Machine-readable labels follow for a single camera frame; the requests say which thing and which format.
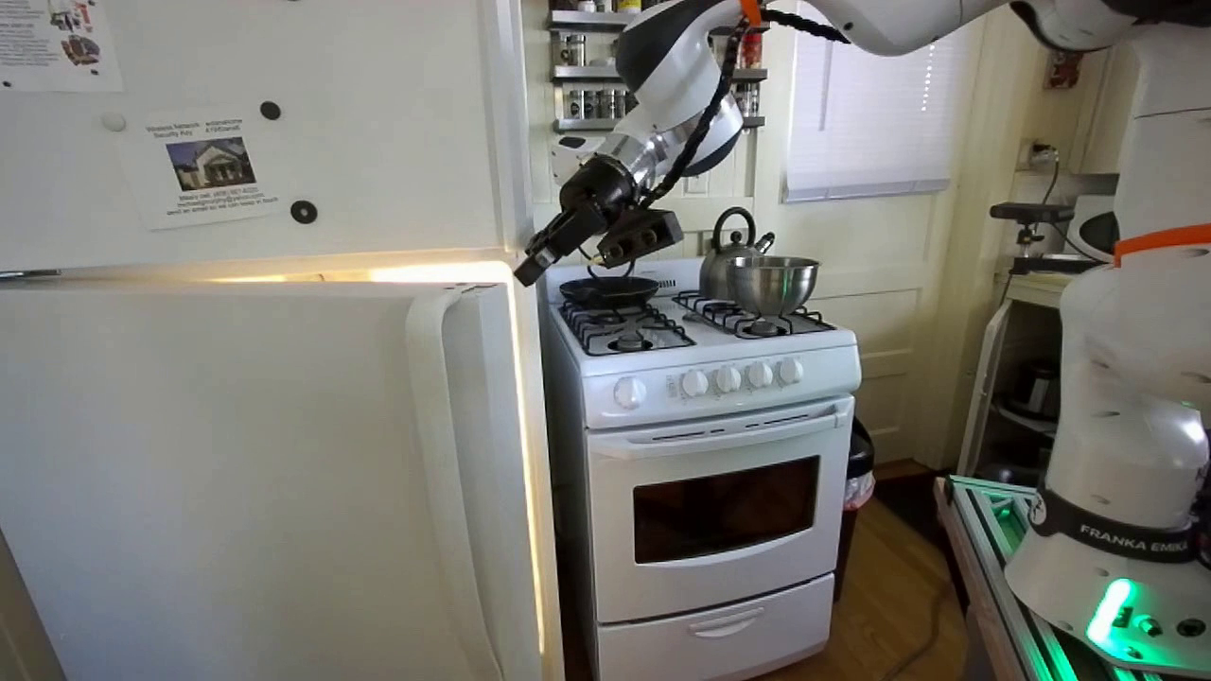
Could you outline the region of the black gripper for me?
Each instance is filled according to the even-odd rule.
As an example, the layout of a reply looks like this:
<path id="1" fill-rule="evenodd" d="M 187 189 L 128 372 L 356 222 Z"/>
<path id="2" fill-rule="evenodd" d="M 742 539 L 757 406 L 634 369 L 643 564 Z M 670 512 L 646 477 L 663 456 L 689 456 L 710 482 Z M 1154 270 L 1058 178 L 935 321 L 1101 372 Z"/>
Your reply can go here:
<path id="1" fill-rule="evenodd" d="M 638 178 L 617 160 L 593 157 L 566 181 L 559 216 L 527 244 L 517 280 L 537 283 L 549 264 L 586 240 L 599 240 L 599 263 L 615 270 L 675 247 L 682 222 L 667 207 L 646 207 Z"/>

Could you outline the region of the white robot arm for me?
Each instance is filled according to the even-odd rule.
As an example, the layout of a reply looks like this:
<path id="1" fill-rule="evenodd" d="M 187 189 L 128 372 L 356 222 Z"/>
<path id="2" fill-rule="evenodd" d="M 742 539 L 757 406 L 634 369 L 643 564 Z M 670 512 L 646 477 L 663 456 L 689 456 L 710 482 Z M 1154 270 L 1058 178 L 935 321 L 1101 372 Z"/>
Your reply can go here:
<path id="1" fill-rule="evenodd" d="M 605 264 L 629 264 L 675 244 L 657 200 L 682 178 L 718 168 L 739 138 L 732 71 L 742 39 L 768 23 L 852 44 L 870 57 L 919 53 L 997 7 L 1053 53 L 1083 57 L 1131 42 L 1142 90 L 1131 106 L 1122 169 L 1117 263 L 1195 249 L 1211 234 L 1211 0 L 808 0 L 810 15 L 765 0 L 663 0 L 615 39 L 615 66 L 638 106 L 559 184 L 558 216 L 527 244 L 518 283 L 601 240 Z"/>

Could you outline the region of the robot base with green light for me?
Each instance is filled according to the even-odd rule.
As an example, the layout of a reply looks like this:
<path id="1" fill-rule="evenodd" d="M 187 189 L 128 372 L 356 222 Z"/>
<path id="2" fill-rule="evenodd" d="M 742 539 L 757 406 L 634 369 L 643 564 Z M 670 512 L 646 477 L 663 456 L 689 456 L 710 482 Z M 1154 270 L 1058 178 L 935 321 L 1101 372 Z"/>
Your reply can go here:
<path id="1" fill-rule="evenodd" d="M 1209 681 L 1211 264 L 1200 75 L 1146 75 L 1122 244 L 1059 294 L 1059 429 L 1003 575 L 1099 660 Z"/>

